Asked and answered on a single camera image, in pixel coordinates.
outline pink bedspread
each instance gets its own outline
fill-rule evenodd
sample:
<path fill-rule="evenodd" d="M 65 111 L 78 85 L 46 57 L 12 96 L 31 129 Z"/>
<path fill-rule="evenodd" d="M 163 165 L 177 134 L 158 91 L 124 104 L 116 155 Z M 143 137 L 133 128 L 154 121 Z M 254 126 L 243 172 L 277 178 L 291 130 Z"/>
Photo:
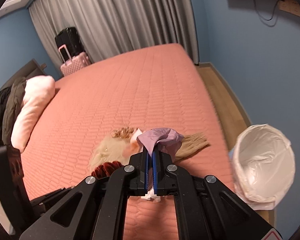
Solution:
<path fill-rule="evenodd" d="M 140 49 L 92 64 L 57 81 L 59 89 L 22 154 L 31 199 L 76 185 L 89 175 L 92 149 L 113 129 L 171 127 L 203 132 L 211 146 L 179 165 L 216 175 L 233 189 L 218 118 L 192 61 L 178 44 Z M 124 239 L 178 239 L 172 197 L 131 197 Z"/>

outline purple garment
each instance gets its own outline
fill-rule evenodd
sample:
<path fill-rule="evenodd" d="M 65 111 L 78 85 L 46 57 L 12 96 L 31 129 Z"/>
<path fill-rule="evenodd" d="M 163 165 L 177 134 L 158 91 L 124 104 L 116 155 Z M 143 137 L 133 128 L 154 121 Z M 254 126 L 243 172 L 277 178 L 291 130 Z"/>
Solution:
<path fill-rule="evenodd" d="M 155 128 L 140 134 L 137 141 L 146 147 L 150 156 L 152 156 L 154 146 L 158 145 L 159 151 L 169 154 L 174 161 L 183 138 L 183 135 L 171 128 Z"/>

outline gray curtain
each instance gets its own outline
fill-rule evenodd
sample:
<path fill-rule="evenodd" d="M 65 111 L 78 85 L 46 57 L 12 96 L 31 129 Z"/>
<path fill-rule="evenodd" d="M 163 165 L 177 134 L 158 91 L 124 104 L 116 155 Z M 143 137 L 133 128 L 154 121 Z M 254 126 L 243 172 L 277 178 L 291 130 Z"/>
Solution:
<path fill-rule="evenodd" d="M 92 62 L 123 52 L 180 43 L 199 62 L 190 0 L 35 0 L 31 19 L 57 68 L 55 36 L 75 26 Z"/>

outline trash can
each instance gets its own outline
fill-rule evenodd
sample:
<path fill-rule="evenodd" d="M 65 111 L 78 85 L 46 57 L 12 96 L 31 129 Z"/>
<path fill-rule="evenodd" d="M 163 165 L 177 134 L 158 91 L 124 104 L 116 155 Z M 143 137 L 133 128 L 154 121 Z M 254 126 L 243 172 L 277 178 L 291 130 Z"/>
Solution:
<path fill-rule="evenodd" d="M 252 125 L 230 152 L 236 194 L 254 210 L 271 210 L 293 183 L 295 158 L 291 142 L 278 129 Z"/>

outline power cord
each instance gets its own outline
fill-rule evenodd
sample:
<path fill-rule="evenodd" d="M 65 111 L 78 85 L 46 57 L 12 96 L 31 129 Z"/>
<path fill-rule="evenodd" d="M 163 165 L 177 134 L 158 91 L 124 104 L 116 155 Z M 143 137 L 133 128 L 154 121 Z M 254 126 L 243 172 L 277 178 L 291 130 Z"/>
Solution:
<path fill-rule="evenodd" d="M 256 13 L 259 15 L 259 17 L 260 17 L 261 19 L 263 19 L 263 20 L 265 20 L 265 21 L 271 21 L 271 20 L 273 19 L 273 17 L 274 17 L 274 12 L 275 12 L 275 9 L 277 8 L 277 5 L 278 5 L 279 1 L 280 1 L 280 0 L 277 0 L 277 2 L 275 3 L 274 8 L 273 8 L 273 11 L 272 11 L 272 15 L 271 15 L 271 18 L 270 18 L 270 19 L 264 18 L 264 17 L 259 13 L 259 11 L 258 11 L 258 9 L 257 9 L 257 2 L 256 2 L 256 0 L 253 0 L 253 5 L 254 5 L 254 9 L 255 9 Z"/>

